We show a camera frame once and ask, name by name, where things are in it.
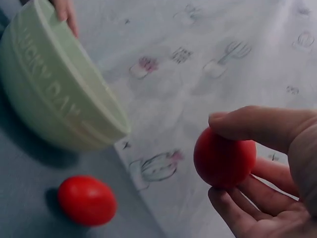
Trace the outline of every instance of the ceramic bowl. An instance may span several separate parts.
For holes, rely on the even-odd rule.
[[[26,4],[6,28],[0,76],[17,114],[55,146],[102,149],[130,132],[115,96],[47,0]]]

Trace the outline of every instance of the doodle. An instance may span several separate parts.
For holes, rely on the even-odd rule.
[[[287,86],[286,90],[288,93],[291,93],[292,95],[297,95],[299,93],[299,89],[293,86]]]
[[[314,42],[314,36],[309,31],[304,31],[299,35],[297,41],[293,42],[293,47],[309,52],[312,50],[311,46]]]
[[[227,68],[226,63],[230,58],[242,59],[249,54],[252,47],[248,43],[233,41],[225,49],[225,55],[218,61],[212,59],[204,67],[203,72],[210,78],[221,77]]]
[[[123,142],[123,149],[127,149],[127,148],[131,148],[131,145],[130,145],[129,141],[124,141]]]
[[[270,159],[272,159],[272,161],[278,161],[279,160],[279,157],[275,156],[275,153],[272,154],[272,155],[269,155],[268,156]]]
[[[163,181],[176,173],[183,154],[179,150],[161,153],[148,160],[136,160],[129,165],[130,175],[138,190],[147,189],[152,182]]]
[[[300,7],[297,9],[297,12],[304,17],[309,17],[311,11],[307,7]]]
[[[193,54],[193,52],[184,49],[183,47],[178,48],[176,51],[173,52],[171,55],[171,60],[180,64],[184,63],[188,58]]]
[[[159,63],[156,58],[144,56],[139,59],[138,63],[130,67],[129,72],[133,77],[143,79],[158,68]]]
[[[181,12],[176,13],[173,18],[182,25],[193,25],[201,15],[201,10],[188,4]]]

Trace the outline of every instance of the gray table surface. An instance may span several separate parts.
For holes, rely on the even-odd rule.
[[[16,0],[0,0],[10,17]],[[118,211],[105,226],[86,228],[69,220],[56,200],[60,183],[92,175],[115,193]],[[19,120],[0,88],[1,238],[162,238],[113,148],[72,154],[50,147]]]

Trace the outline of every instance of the person's fingers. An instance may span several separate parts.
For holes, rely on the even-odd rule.
[[[239,208],[227,192],[212,187],[208,192],[208,197],[215,210],[236,237],[242,237],[257,222],[252,216]]]
[[[247,106],[222,117],[211,115],[209,125],[227,139],[254,140],[287,153],[296,136],[316,121],[317,113],[312,110]]]
[[[259,221],[263,219],[272,218],[271,215],[261,212],[253,204],[251,204],[251,202],[245,196],[242,195],[239,189],[233,188],[231,190],[228,190],[227,193],[235,202],[235,204],[238,205],[238,207],[240,207],[243,211],[251,215],[255,220]]]
[[[67,8],[68,8],[67,24],[68,24],[69,28],[72,30],[74,36],[78,37],[76,12],[75,12],[74,4],[72,1],[68,1]]]
[[[66,21],[68,18],[68,0],[52,0],[60,21]]]
[[[287,165],[258,157],[251,173],[273,183],[282,191],[299,197],[297,186]]]
[[[262,212],[272,216],[277,216],[297,202],[293,198],[267,186],[253,176],[248,176],[238,185],[238,188]]]

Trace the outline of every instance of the hand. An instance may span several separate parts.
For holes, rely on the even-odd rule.
[[[256,142],[288,155],[289,166],[258,158],[254,176],[229,191],[211,188],[212,205],[238,238],[317,237],[317,112],[244,107],[210,116],[212,129],[233,140]]]
[[[78,38],[78,27],[76,21],[76,13],[72,0],[50,0],[54,5],[58,18],[61,21],[67,21],[69,28],[74,36]]]

